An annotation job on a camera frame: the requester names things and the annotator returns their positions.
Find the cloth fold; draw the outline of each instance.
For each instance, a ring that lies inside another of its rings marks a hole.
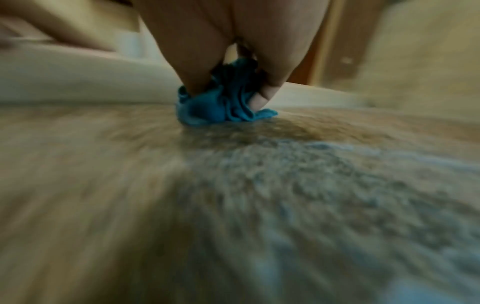
[[[219,66],[212,72],[209,89],[195,97],[188,94],[185,86],[180,87],[176,104],[178,119],[184,124],[199,126],[225,121],[254,121],[278,115],[271,109],[255,113],[248,106],[262,85],[257,67],[257,61],[249,58]]]

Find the granite countertop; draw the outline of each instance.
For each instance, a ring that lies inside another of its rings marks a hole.
[[[480,126],[3,107],[2,303],[479,303]]]

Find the crumpled cloth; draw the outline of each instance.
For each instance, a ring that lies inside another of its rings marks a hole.
[[[199,126],[226,121],[254,121],[278,115],[271,109],[255,113],[248,106],[249,100],[262,85],[257,67],[257,61],[250,58],[240,58],[219,66],[212,72],[209,89],[195,97],[188,94],[185,86],[180,87],[176,104],[178,119],[186,125]]]

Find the human hand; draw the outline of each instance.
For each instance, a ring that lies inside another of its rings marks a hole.
[[[165,59],[188,92],[207,89],[211,71],[237,43],[255,55],[263,85],[250,107],[260,110],[307,54],[329,0],[133,0]]]

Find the cloth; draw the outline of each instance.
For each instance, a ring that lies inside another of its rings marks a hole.
[[[271,109],[255,113],[248,106],[262,84],[257,66],[255,59],[247,58],[219,66],[212,72],[209,89],[195,97],[188,94],[185,86],[180,87],[176,105],[178,119],[184,124],[198,126],[225,121],[254,121],[278,115]]]

